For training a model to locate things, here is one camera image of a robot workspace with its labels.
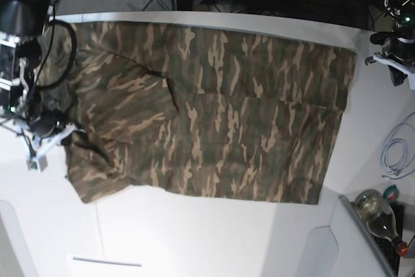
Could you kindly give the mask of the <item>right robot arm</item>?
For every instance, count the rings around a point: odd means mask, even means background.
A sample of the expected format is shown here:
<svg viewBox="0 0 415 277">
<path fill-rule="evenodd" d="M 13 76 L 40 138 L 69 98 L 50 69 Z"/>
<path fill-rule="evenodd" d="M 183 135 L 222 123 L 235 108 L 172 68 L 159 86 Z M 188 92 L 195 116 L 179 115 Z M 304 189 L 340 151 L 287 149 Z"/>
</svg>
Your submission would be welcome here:
<svg viewBox="0 0 415 277">
<path fill-rule="evenodd" d="M 42 102 L 41 92 L 58 87 L 75 61 L 77 39 L 73 28 L 55 18 L 60 0 L 1 0 L 1 117 L 13 120 L 35 138 L 45 139 L 64 131 L 65 113 Z M 71 38 L 69 60 L 62 76 L 38 85 L 49 52 L 39 38 L 48 28 L 65 28 Z"/>
</svg>

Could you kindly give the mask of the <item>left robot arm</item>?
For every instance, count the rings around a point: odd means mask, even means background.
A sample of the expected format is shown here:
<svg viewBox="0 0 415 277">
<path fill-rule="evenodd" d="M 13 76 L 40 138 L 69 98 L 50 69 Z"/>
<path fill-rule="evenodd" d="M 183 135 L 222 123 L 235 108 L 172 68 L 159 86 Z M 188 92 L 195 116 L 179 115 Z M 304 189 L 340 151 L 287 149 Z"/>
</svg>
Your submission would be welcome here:
<svg viewBox="0 0 415 277">
<path fill-rule="evenodd" d="M 385 14 L 392 18 L 390 31 L 375 32 L 370 36 L 373 45 L 382 47 L 365 59 L 365 64 L 386 65 L 394 86 L 409 82 L 414 89 L 414 0 L 383 0 Z"/>
</svg>

